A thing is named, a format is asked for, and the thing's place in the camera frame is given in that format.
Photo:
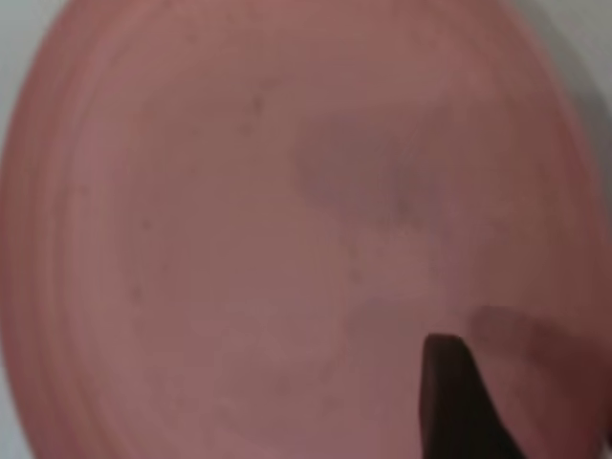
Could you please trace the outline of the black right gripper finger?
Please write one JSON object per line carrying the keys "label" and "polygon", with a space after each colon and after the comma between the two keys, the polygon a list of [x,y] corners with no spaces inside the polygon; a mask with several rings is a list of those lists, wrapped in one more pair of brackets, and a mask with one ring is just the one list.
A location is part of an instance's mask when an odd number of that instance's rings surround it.
{"label": "black right gripper finger", "polygon": [[426,459],[525,456],[500,420],[470,349],[453,335],[424,341],[419,424]]}

